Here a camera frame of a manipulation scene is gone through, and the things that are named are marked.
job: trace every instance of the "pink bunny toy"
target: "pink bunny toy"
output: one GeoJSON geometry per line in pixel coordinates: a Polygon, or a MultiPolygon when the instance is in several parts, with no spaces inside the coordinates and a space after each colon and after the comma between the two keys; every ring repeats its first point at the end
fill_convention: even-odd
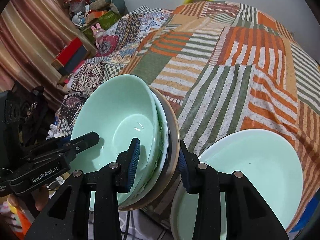
{"type": "Polygon", "coordinates": [[[99,23],[96,24],[96,27],[93,25],[91,26],[91,29],[93,31],[93,36],[96,39],[96,46],[99,49],[103,42],[104,29],[101,28],[99,23]]]}

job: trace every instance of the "silver bolt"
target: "silver bolt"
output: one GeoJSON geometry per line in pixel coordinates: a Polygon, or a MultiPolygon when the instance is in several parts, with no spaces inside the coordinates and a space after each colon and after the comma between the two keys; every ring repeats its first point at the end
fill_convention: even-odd
{"type": "Polygon", "coordinates": [[[198,168],[201,169],[201,170],[205,170],[207,167],[208,167],[208,166],[207,166],[207,164],[205,164],[205,163],[199,163],[199,164],[198,164],[198,168]]]}
{"type": "Polygon", "coordinates": [[[112,162],[112,163],[109,164],[109,167],[112,168],[112,169],[116,169],[116,168],[119,167],[119,164],[116,163],[116,162],[112,162]]]}
{"type": "Polygon", "coordinates": [[[76,171],[74,171],[74,172],[72,173],[72,175],[73,175],[74,177],[79,177],[81,174],[82,174],[82,172],[81,172],[80,170],[76,170],[76,171]]]}
{"type": "Polygon", "coordinates": [[[236,171],[236,172],[235,172],[235,176],[236,176],[237,178],[242,178],[242,177],[243,177],[243,173],[242,173],[241,171],[236,171]]]}

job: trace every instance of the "hand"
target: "hand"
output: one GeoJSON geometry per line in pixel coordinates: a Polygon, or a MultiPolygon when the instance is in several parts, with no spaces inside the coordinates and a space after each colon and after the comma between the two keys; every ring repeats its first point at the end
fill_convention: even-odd
{"type": "MultiPolygon", "coordinates": [[[[36,209],[41,211],[49,200],[49,190],[46,187],[41,187],[39,192],[35,195],[36,209]]],[[[19,208],[19,200],[17,196],[10,194],[7,201],[14,206],[19,208]]]]}

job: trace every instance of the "green box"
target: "green box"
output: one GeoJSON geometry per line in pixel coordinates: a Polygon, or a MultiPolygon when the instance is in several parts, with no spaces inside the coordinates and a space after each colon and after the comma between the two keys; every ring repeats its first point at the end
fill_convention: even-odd
{"type": "Polygon", "coordinates": [[[89,41],[95,44],[96,39],[93,37],[93,31],[91,29],[91,26],[99,23],[101,28],[106,31],[120,18],[120,15],[114,13],[113,11],[108,11],[106,14],[100,16],[98,19],[92,20],[86,27],[83,27],[80,30],[88,37],[89,41]]]}

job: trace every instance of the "bed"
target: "bed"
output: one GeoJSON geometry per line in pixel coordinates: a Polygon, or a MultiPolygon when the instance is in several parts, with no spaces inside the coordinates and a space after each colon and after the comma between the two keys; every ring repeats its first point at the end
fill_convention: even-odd
{"type": "MultiPolygon", "coordinates": [[[[295,148],[303,169],[302,199],[287,228],[293,238],[319,202],[319,70],[280,22],[252,6],[142,6],[107,30],[97,57],[73,73],[49,136],[71,134],[86,99],[121,74],[139,76],[165,96],[181,138],[197,155],[239,130],[274,131],[295,148]]],[[[164,192],[143,208],[167,228],[180,180],[176,171],[164,192]]]]}

